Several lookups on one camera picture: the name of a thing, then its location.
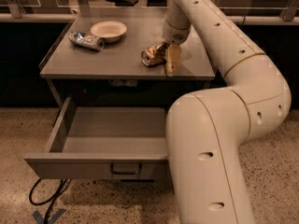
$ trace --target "power cord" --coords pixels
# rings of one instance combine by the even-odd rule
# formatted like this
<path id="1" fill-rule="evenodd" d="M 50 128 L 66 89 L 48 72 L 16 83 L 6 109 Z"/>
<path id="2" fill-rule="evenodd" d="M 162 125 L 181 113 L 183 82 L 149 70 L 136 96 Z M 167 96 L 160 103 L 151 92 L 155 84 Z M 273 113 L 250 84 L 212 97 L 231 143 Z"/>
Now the power cord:
<path id="1" fill-rule="evenodd" d="M 33 193 L 36 189 L 36 187 L 38 186 L 38 184 L 42 181 L 43 179 L 38 179 L 36 181 L 36 183 L 34 184 L 34 186 L 31 188 L 30 193 L 29 193 L 29 202 L 32 205 L 44 205 L 46 203 L 50 202 L 50 206 L 48 207 L 48 210 L 44 216 L 44 224 L 48 224 L 48 220 L 49 220 L 49 215 L 50 215 L 50 211 L 54 205 L 54 203 L 56 202 L 56 200 L 66 191 L 66 189 L 68 188 L 68 186 L 70 185 L 72 180 L 67 180 L 67 179 L 62 179 L 60 180 L 60 185 L 57 188 L 57 190 L 55 191 L 55 193 L 48 198 L 46 201 L 43 201 L 41 203 L 36 203 L 33 201 L 32 196 Z"/>

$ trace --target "cable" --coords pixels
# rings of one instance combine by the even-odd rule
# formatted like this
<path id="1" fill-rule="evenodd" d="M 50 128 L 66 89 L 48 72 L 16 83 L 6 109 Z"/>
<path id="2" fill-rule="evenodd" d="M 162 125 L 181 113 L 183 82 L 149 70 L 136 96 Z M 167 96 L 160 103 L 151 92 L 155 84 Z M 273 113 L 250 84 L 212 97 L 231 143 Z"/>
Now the cable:
<path id="1" fill-rule="evenodd" d="M 48 207 L 48 210 L 44 216 L 44 224 L 48 224 L 48 219 L 49 219 L 49 215 L 50 215 L 50 211 L 54 205 L 54 203 L 56 202 L 56 200 L 66 191 L 66 189 L 68 188 L 68 186 L 70 185 L 72 180 L 67 180 L 67 179 L 62 179 L 60 180 L 60 185 L 57 188 L 57 190 L 55 191 L 55 193 L 48 198 L 46 201 L 43 201 L 41 203 L 36 203 L 33 201 L 32 196 L 33 193 L 36 189 L 36 187 L 38 186 L 38 184 L 42 181 L 43 179 L 38 179 L 36 181 L 36 183 L 34 184 L 34 186 L 31 188 L 30 193 L 29 193 L 29 202 L 32 205 L 44 205 L 46 203 L 50 202 L 50 206 Z"/>

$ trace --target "gray tabletop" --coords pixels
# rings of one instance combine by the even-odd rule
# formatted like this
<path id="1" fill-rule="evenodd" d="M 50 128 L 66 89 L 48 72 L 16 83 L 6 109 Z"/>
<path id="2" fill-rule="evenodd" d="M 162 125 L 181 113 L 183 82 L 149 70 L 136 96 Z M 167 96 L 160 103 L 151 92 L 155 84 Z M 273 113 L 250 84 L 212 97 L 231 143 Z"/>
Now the gray tabletop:
<path id="1" fill-rule="evenodd" d="M 167 7 L 101 7 L 80 15 L 65 34 L 42 69 L 44 78 L 57 79 L 151 79 L 211 80 L 215 74 L 201 39 L 192 30 L 181 45 L 177 73 L 168 77 L 164 65 L 148 68 L 141 62 L 143 49 L 163 42 L 162 31 Z M 120 21 L 127 32 L 117 43 L 100 51 L 74 46 L 69 32 L 87 32 L 100 21 Z"/>

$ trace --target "open drawer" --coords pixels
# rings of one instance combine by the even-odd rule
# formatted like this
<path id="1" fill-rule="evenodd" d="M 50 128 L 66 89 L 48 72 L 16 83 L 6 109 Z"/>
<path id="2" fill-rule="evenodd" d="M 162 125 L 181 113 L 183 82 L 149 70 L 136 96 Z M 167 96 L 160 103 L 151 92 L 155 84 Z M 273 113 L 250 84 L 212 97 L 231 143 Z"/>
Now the open drawer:
<path id="1" fill-rule="evenodd" d="M 170 178 L 165 112 L 77 107 L 68 97 L 43 153 L 24 158 L 43 179 Z"/>

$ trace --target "drawer handle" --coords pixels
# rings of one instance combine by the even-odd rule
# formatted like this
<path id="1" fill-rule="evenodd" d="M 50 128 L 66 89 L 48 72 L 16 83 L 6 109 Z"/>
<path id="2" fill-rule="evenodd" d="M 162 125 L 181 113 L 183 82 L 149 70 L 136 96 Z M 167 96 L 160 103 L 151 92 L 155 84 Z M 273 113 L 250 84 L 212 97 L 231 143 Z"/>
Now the drawer handle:
<path id="1" fill-rule="evenodd" d="M 137 171 L 132 171 L 132 172 L 120 172 L 120 171 L 115 171 L 114 170 L 114 164 L 111 163 L 110 165 L 110 172 L 113 174 L 113 175 L 139 175 L 142 171 L 142 164 L 139 163 L 139 167 L 138 167 L 138 170 Z"/>

